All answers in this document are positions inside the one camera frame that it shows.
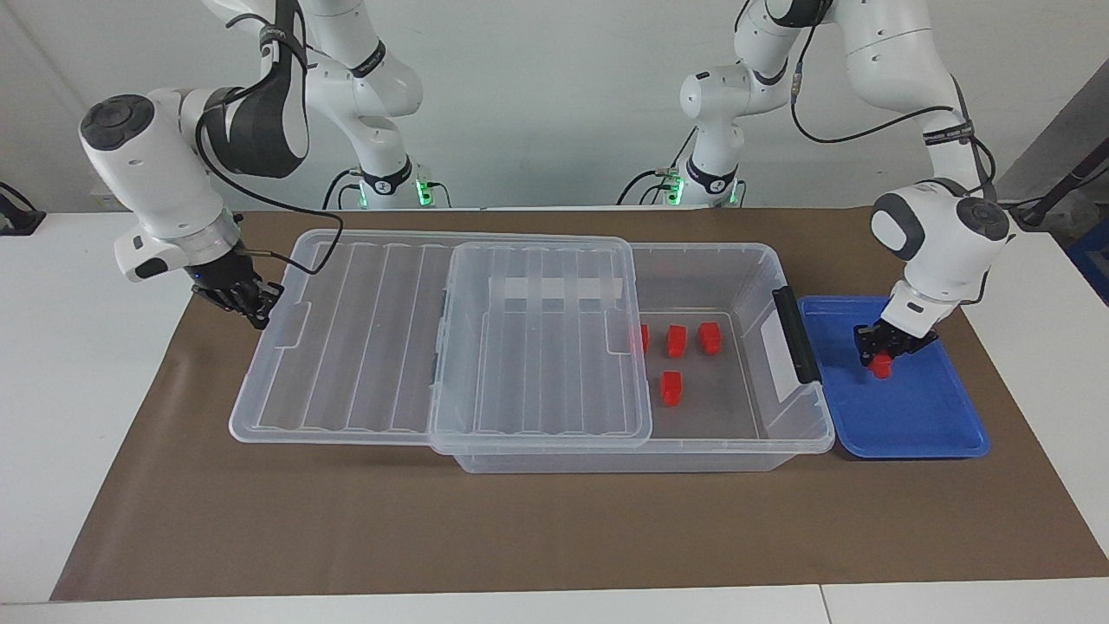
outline blue plastic tray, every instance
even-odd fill
[[[798,301],[836,437],[866,459],[985,456],[989,439],[939,341],[896,359],[888,380],[858,364],[854,327],[874,324],[885,304],[881,296]]]

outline green light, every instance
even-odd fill
[[[671,192],[667,195],[667,203],[670,205],[678,205],[682,203],[682,192],[685,190],[685,180],[681,177],[674,178],[674,185],[671,186]]]
[[[435,203],[435,197],[431,196],[431,190],[428,188],[427,182],[416,180],[416,192],[419,193],[420,205],[431,205]]]

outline clear plastic box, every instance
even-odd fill
[[[302,235],[294,258],[315,260],[332,234],[317,229]],[[619,258],[627,256],[627,243],[615,241],[345,233],[321,274],[286,272],[285,295],[263,333],[233,410],[232,434],[244,442],[434,446],[476,473],[765,471],[832,447],[832,421],[820,383],[802,385],[794,374],[772,295],[785,278],[770,247],[637,243],[633,265],[622,268]],[[487,243],[503,250],[490,250]],[[608,250],[600,250],[606,245]],[[507,268],[494,278],[498,253],[509,253],[503,265],[515,273]],[[512,253],[521,253],[522,260]],[[529,253],[539,257],[537,282],[529,278]],[[611,280],[600,273],[607,264],[599,262],[594,272],[589,260],[579,262],[593,253],[612,259]],[[576,258],[574,269],[556,274],[558,262],[566,266],[568,257]],[[458,273],[452,295],[446,297],[452,262]],[[594,320],[580,325],[579,318],[578,336],[584,337],[581,345],[597,350],[573,361],[583,364],[584,374],[597,364],[596,357],[611,358],[620,371],[613,375],[615,369],[606,369],[611,365],[601,365],[600,375],[583,375],[583,383],[602,379],[603,388],[574,393],[582,401],[580,427],[566,418],[577,415],[576,409],[567,410],[570,403],[550,399],[558,393],[545,390],[572,387],[566,383],[572,360],[564,349],[556,357],[559,352],[527,348],[529,306],[532,319],[539,306],[539,334],[554,327],[556,319],[567,323],[567,293],[573,291],[566,282],[569,275],[589,279],[580,282],[576,297],[581,317]],[[490,296],[501,286],[505,296]],[[531,296],[536,288],[538,297]],[[592,296],[583,297],[586,290]],[[515,380],[505,387],[513,390],[497,391],[510,397],[511,406],[481,410],[487,385],[480,376],[487,374],[480,367],[485,362],[488,371],[491,357],[488,349],[482,352],[488,339],[481,336],[488,333],[488,314],[498,299],[506,314],[522,309],[505,328],[517,324],[509,334],[517,345],[523,337],[523,344],[521,351],[511,354],[515,366],[495,367],[502,380]],[[448,321],[454,310],[460,316]],[[638,345],[640,321],[652,335],[645,355]],[[724,348],[719,356],[705,356],[696,347],[696,328],[703,321],[720,324]],[[681,360],[661,351],[670,324],[689,329],[690,347]],[[502,347],[512,342],[509,338]],[[535,345],[543,345],[542,339]],[[527,372],[529,361],[538,361],[542,371],[538,387]],[[678,408],[659,401],[663,370],[682,372],[685,391]],[[548,380],[560,376],[558,382]],[[614,383],[618,377],[621,381]],[[529,389],[535,388],[542,406],[538,413],[517,398],[521,392],[532,397]],[[619,402],[621,409],[609,409],[608,402]]]

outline brown mat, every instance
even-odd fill
[[[352,214],[352,227],[760,241],[798,295],[883,294],[902,263],[867,209]],[[318,219],[251,214],[255,248]],[[281,266],[260,262],[271,277]],[[121,324],[142,323],[121,319]],[[962,315],[947,351],[993,440],[981,460],[764,474],[480,477],[420,448],[245,446],[227,418],[257,342],[193,300],[53,600],[1109,576]]]

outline white tabletop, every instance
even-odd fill
[[[49,599],[189,299],[182,272],[120,276],[130,214],[52,214],[0,238],[0,602]],[[967,317],[1109,552],[1109,307],[1046,235],[1021,234]],[[0,606],[2,622],[1083,622],[1109,581],[840,585]]]

